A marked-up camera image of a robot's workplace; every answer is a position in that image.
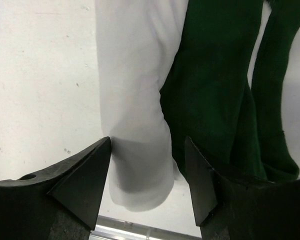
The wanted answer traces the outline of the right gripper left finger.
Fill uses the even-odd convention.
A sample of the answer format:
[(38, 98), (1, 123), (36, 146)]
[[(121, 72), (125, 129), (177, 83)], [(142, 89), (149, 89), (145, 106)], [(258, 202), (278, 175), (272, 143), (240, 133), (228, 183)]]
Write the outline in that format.
[(95, 229), (112, 147), (104, 137), (19, 179), (0, 181), (0, 240), (87, 240)]

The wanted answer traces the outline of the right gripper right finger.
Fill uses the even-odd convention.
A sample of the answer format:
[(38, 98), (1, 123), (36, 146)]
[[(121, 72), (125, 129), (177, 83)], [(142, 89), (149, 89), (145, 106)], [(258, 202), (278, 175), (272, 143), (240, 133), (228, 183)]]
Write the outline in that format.
[(196, 225), (204, 240), (300, 240), (300, 179), (274, 183), (243, 173), (185, 140)]

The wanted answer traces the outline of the white green raglan t-shirt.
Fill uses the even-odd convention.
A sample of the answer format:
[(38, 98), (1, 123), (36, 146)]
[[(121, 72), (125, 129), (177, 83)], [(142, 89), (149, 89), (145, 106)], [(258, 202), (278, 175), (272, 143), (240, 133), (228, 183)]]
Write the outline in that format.
[(300, 0), (97, 0), (109, 194), (133, 212), (187, 177), (185, 140), (275, 183), (298, 178), (282, 128)]

